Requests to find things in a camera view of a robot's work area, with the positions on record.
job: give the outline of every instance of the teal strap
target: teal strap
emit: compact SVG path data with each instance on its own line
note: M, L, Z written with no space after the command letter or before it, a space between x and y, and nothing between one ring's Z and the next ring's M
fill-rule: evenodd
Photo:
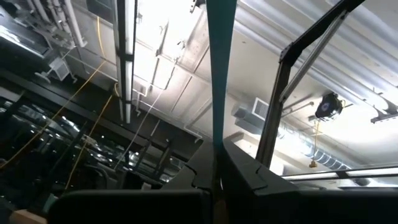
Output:
M207 0L211 85L213 90L213 144L223 148L224 107L236 0Z

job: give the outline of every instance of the ceiling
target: ceiling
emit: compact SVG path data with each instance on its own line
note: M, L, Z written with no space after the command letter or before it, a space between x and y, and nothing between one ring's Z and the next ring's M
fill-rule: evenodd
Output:
M186 129L199 138L211 139L211 106L212 103L217 102L211 100L210 51L208 50L205 7L196 8L191 14L188 10L190 6L185 2L175 0L169 2L168 6L164 6L163 13L167 14L168 12L170 19L162 53L158 57L151 49L149 36L137 33L134 73L148 82L154 81L155 85L148 88L148 94L141 98L142 103L139 106L140 110L148 110L161 94L151 109L151 113L179 128ZM371 15L379 18L379 22L382 22L386 30L396 34L398 30L395 10L397 4L398 2L394 0L385 0L383 4L379 4L379 1L376 0L368 0L359 9L352 12L345 20L344 28L340 27L321 54L320 58L322 59L318 59L315 63L314 72L326 76L331 75L331 70L322 69L321 66L327 63L329 68L337 69L345 77L352 77L371 91L382 92L354 69L363 68L379 75L394 86L398 85L398 70L394 70L393 63L398 62L398 41L397 45L394 45L389 41L388 36L364 26L363 22L359 20L369 15L364 12L370 12ZM112 24L102 18L99 19L103 55L98 40L96 15L88 12L84 1L77 1L74 7L81 31L88 44L84 49L79 49L80 56L76 49L70 52L66 57L68 64L74 74L88 78L102 62L103 59L100 56L106 58L109 63L100 69L102 73L97 74L93 82L104 89L112 88L116 81ZM329 8L331 5L326 1L316 0L238 1L236 12L236 21L238 22L235 23L229 61L228 94L224 119L225 137L238 131L243 132L248 138L251 138L251 142L254 144L254 147L248 149L253 154L257 148L259 136L249 134L234 125L235 118L231 115L233 106L236 103L249 103L255 97L269 102L278 67L278 53L308 29L314 23L314 19L318 19L316 17L318 12L323 14ZM182 30L183 33L191 33L192 28L194 29L190 36L181 34ZM172 58L179 54L176 49L181 39L188 40L186 41L187 46L171 74L174 66ZM339 58L333 58L329 54L332 52L332 48L343 52L349 59L347 62L355 62L357 67L351 67L344 64L344 60L339 61ZM81 58L86 65L77 61L76 58ZM157 58L159 62L155 71ZM296 71L297 68L294 67L291 78ZM164 88L169 78L170 83L166 90L158 88ZM141 87L146 85L148 84L145 81L135 82L134 89L143 91ZM353 92L344 83L341 86L345 90ZM312 101L315 106L306 107L286 116L283 120L296 129L314 136L315 124L313 121L309 122L308 117L314 115L322 96L328 92L330 92L328 87L315 81L311 74L306 75L285 105L295 105L292 109L296 109ZM357 93L355 95L367 99L366 96ZM398 104L398 98L391 92L382 96L393 104ZM398 144L396 144L397 125L394 124L396 121L372 124L370 119L374 117L374 109L370 106L357 105L347 98L344 100L346 105L351 103L354 105L345 108L336 120L320 125L319 144L327 147L329 153L350 161L353 167L396 165L395 154L398 150ZM294 147L277 147L275 158L284 161L286 166L293 167L291 173L314 171L308 168L310 159L295 152ZM327 170L327 168L320 166L315 171L320 170Z

